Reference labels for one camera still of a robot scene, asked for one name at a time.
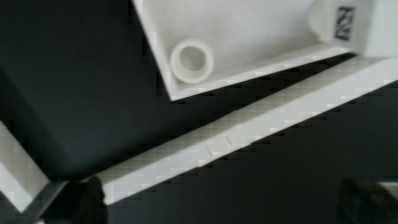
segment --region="black object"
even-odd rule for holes
[[[93,177],[88,183],[52,182],[36,200],[8,224],[107,224],[107,205],[102,181]]]
[[[398,201],[379,183],[358,183],[345,179],[338,224],[398,224]]]

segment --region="round hole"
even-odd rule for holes
[[[187,70],[200,71],[207,63],[207,55],[198,47],[187,47],[180,54],[182,65]]]
[[[203,82],[212,75],[214,52],[196,38],[187,38],[173,49],[171,69],[180,81],[191,84]]]

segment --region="dark background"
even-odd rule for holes
[[[0,0],[0,119],[51,178],[95,174],[351,57],[171,102],[130,2]],[[342,179],[398,174],[397,86],[114,204],[111,223],[335,223]]]

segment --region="white frame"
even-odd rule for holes
[[[398,80],[398,59],[354,58],[99,176],[116,203]],[[49,178],[0,125],[0,191],[20,211]]]

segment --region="black surface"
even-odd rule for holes
[[[0,120],[52,179],[95,174],[347,59],[171,102],[129,2],[0,0]]]
[[[13,217],[20,214],[4,193],[0,192],[0,223],[6,223]]]
[[[111,223],[337,224],[345,177],[398,176],[398,83],[111,206]]]

